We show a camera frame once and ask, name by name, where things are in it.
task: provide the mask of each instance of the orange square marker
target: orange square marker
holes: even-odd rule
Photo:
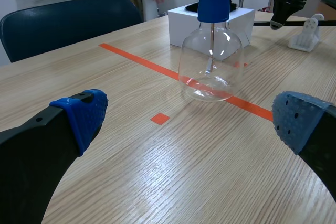
[[[239,62],[236,62],[235,63],[235,68],[239,68],[240,67],[240,64]]]
[[[151,121],[154,123],[157,123],[158,125],[162,125],[164,124],[166,121],[168,121],[170,119],[169,116],[159,113],[156,116],[154,116]]]

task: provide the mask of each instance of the orange tape line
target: orange tape line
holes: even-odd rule
[[[123,51],[123,50],[121,50],[119,48],[110,46],[110,45],[105,44],[105,43],[100,44],[99,46],[102,47],[102,48],[105,48],[105,49],[107,49],[107,50],[109,50],[111,52],[114,52],[116,54],[119,54],[120,56],[123,56],[123,57],[125,57],[125,58],[127,58],[129,60],[132,60],[132,61],[136,62],[136,63],[139,63],[139,64],[141,64],[141,65],[143,65],[145,67],[148,67],[148,68],[150,68],[150,69],[152,69],[152,70],[154,70],[156,72],[162,73],[162,74],[164,74],[164,75],[166,75],[166,76],[168,76],[170,78],[173,78],[174,80],[177,80],[177,81],[179,80],[178,79],[178,75],[179,74],[176,73],[176,72],[174,72],[174,71],[172,71],[172,70],[170,70],[170,69],[164,68],[164,67],[162,67],[160,65],[157,65],[157,64],[152,63],[152,62],[150,62],[148,60],[145,60],[143,58],[140,58],[138,56],[135,56],[133,54],[130,54],[130,53],[125,52],[125,51]],[[228,103],[230,103],[230,104],[232,104],[232,105],[234,105],[234,106],[237,106],[237,107],[239,107],[239,108],[241,108],[243,110],[246,110],[246,111],[248,111],[248,112],[250,112],[250,113],[252,113],[254,115],[257,115],[257,116],[259,116],[261,118],[264,118],[264,119],[266,119],[268,121],[271,121],[271,122],[273,121],[272,112],[269,111],[269,110],[266,110],[266,109],[264,109],[262,107],[259,107],[258,105],[255,105],[253,103],[244,101],[244,100],[242,100],[242,99],[240,99],[238,97],[231,97],[231,98],[229,98],[229,99],[227,99],[225,101],[228,102]]]
[[[173,70],[164,68],[164,67],[162,67],[162,66],[160,66],[158,64],[152,63],[152,62],[150,62],[148,60],[142,59],[142,58],[140,58],[138,56],[135,56],[133,54],[130,54],[130,53],[125,52],[125,51],[123,51],[123,50],[121,50],[119,48],[110,46],[110,45],[105,44],[105,43],[100,44],[99,46],[102,47],[102,48],[105,48],[105,49],[107,49],[109,51],[115,52],[116,54],[119,54],[119,55],[121,55],[121,56],[123,56],[123,57],[125,57],[125,58],[127,58],[129,60],[132,60],[132,61],[134,61],[136,63],[139,63],[139,64],[141,64],[141,65],[143,65],[145,67],[148,67],[148,68],[150,68],[150,69],[152,69],[152,70],[154,70],[156,72],[162,73],[165,76],[169,76],[170,78],[173,78],[173,79],[175,79],[175,80],[178,81],[178,75],[179,74],[176,73],[176,72],[174,72]]]

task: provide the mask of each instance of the wood grain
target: wood grain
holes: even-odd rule
[[[269,14],[258,13],[258,20]],[[301,28],[255,27],[238,97],[270,109],[283,90],[335,102],[335,28],[310,54],[287,48]],[[98,47],[108,43],[177,71],[160,18],[0,68],[0,130],[85,89],[108,94],[106,121],[61,180],[43,223],[336,223],[320,179],[272,123]],[[150,119],[170,117],[159,126]]]

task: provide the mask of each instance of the clear glass jar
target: clear glass jar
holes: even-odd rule
[[[203,23],[181,46],[178,75],[183,90],[201,101],[223,101],[238,91],[244,67],[239,37],[223,23]]]

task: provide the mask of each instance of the white 3d printed part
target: white 3d printed part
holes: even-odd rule
[[[309,18],[304,23],[305,25],[303,26],[302,33],[294,35],[289,40],[288,47],[300,51],[311,52],[321,39],[320,27],[318,27],[320,20],[324,20],[322,14],[315,14]]]

